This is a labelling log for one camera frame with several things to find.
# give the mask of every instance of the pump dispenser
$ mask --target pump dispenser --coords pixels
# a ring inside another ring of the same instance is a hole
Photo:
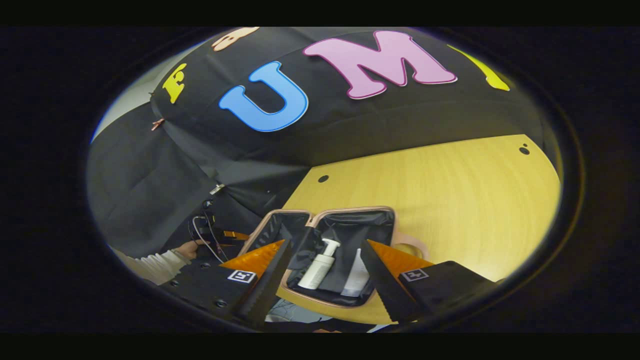
[[[310,290],[318,289],[318,286],[320,286],[320,283],[335,261],[335,258],[332,256],[335,249],[340,246],[340,243],[331,239],[322,239],[322,241],[326,243],[326,248],[322,254],[316,255],[314,262],[309,269],[307,269],[307,272],[300,282],[298,282],[298,286],[302,288]]]

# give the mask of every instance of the pink letter m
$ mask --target pink letter m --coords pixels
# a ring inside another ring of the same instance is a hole
[[[405,61],[413,67],[413,79],[420,84],[452,83],[458,79],[416,44],[411,36],[396,31],[376,31],[373,36],[378,43],[378,51],[329,38],[308,46],[303,54],[320,56],[335,67],[351,85],[347,95],[352,99],[365,99],[387,89],[381,81],[373,81],[362,68],[399,86],[407,84]]]

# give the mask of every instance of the light wood tabletop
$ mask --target light wood tabletop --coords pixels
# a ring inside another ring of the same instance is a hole
[[[322,176],[329,178],[320,183]],[[320,213],[390,206],[397,230],[426,244],[427,260],[453,260],[498,281],[540,244],[555,218],[560,190],[544,152],[526,135],[509,135],[314,167],[283,208]],[[343,320],[392,323],[377,295],[354,309],[323,306],[282,289],[277,295]]]

